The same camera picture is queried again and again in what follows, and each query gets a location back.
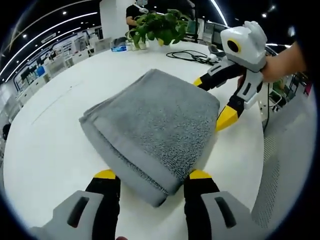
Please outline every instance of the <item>black cable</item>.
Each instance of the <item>black cable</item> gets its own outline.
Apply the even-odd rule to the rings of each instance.
[[[266,131],[266,128],[268,126],[268,123],[269,123],[269,117],[270,117],[270,103],[269,103],[269,94],[270,94],[270,83],[268,83],[268,94],[267,94],[267,108],[268,108],[268,114],[267,114],[267,117],[266,117],[266,122],[265,122],[265,125],[264,125],[264,128],[263,128],[263,132]]]
[[[177,56],[178,54],[189,55],[191,58]],[[185,61],[189,61],[189,62],[198,62],[201,64],[208,64],[211,66],[213,66],[214,64],[217,63],[217,62],[212,62],[211,59],[208,57],[208,55],[206,55],[202,52],[199,52],[199,51],[195,51],[195,50],[173,51],[173,52],[167,53],[166,56],[169,58],[172,58],[172,59],[181,59],[181,60],[185,60]]]

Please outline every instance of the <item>white desk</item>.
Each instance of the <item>white desk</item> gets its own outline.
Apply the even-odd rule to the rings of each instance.
[[[180,43],[171,49],[208,52],[206,46],[194,43]],[[59,74],[20,111],[5,148],[4,184],[9,201],[26,226],[43,226],[58,204],[75,191],[84,190],[96,173],[108,169],[78,119],[85,110],[120,92],[151,68],[192,83],[209,67],[171,59],[161,52],[106,51]],[[211,91],[221,107],[236,86],[235,79]],[[250,210],[262,176],[263,141],[260,111],[255,104],[236,124],[219,133],[204,168],[220,190],[229,191]],[[122,184],[116,235],[130,240],[187,239],[182,189],[154,209]]]

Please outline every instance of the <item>folded towel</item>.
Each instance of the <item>folded towel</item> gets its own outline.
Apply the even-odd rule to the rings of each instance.
[[[219,108],[210,93],[152,69],[79,121],[115,174],[157,207],[201,157],[215,134]]]

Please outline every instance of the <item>ceiling light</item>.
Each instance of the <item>ceiling light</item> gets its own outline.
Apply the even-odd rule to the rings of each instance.
[[[266,45],[267,46],[274,46],[274,47],[278,46],[278,44],[276,44],[276,43],[267,43]]]
[[[15,72],[28,58],[30,58],[33,54],[35,54],[40,48],[42,48],[43,46],[45,46],[45,45],[53,42],[53,41],[56,40],[57,38],[62,37],[63,35],[69,34],[69,33],[71,33],[72,31],[76,31],[76,30],[79,30],[79,29],[81,29],[81,27],[77,27],[77,28],[75,28],[75,29],[73,29],[73,30],[67,31],[67,32],[61,34],[59,37],[55,37],[55,38],[47,41],[45,44],[43,44],[42,46],[40,46],[38,49],[34,50],[29,56],[27,56],[27,57],[12,71],[12,73],[7,77],[7,79],[5,80],[5,82],[8,82],[8,81],[9,81],[9,78],[14,74],[14,72]]]
[[[1,72],[0,72],[0,76],[1,74],[6,70],[6,68],[8,67],[8,65],[14,60],[14,58],[23,50],[25,49],[30,43],[32,43],[34,40],[36,40],[37,38],[39,38],[41,35],[49,32],[50,30],[62,25],[62,24],[65,24],[67,22],[70,22],[72,20],[75,20],[75,19],[79,19],[79,18],[83,18],[83,17],[87,17],[87,16],[91,16],[91,15],[95,15],[95,14],[98,14],[98,12],[92,12],[92,13],[87,13],[87,14],[84,14],[84,15],[80,15],[80,16],[76,16],[76,17],[73,17],[73,18],[70,18],[68,20],[65,20],[63,22],[60,22],[50,28],[48,28],[47,30],[43,31],[42,33],[38,34],[37,36],[35,36],[33,39],[31,39],[26,45],[24,45],[22,48],[19,49],[19,51],[16,52],[15,55],[13,55],[13,57],[6,63],[6,65],[2,68]]]
[[[215,1],[215,0],[211,0],[211,2],[212,2],[212,4],[214,5],[214,7],[215,7],[215,9],[217,10],[217,12],[219,13],[220,18],[222,19],[222,21],[223,21],[224,25],[226,25],[226,26],[228,27],[228,24],[227,24],[226,18],[225,18],[225,16],[223,15],[223,13],[222,13],[222,11],[221,11],[221,9],[220,9],[219,5],[216,3],[216,1]]]

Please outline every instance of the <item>human hand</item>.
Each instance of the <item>human hand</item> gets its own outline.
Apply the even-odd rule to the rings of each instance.
[[[261,70],[261,73],[263,75],[263,81],[266,83],[274,83],[278,81],[280,78],[282,78],[282,76],[284,75],[283,67],[279,63],[278,59],[275,58],[274,56],[266,57],[266,65]],[[239,88],[241,84],[244,83],[244,81],[245,81],[245,78],[242,75],[238,79],[237,87]]]

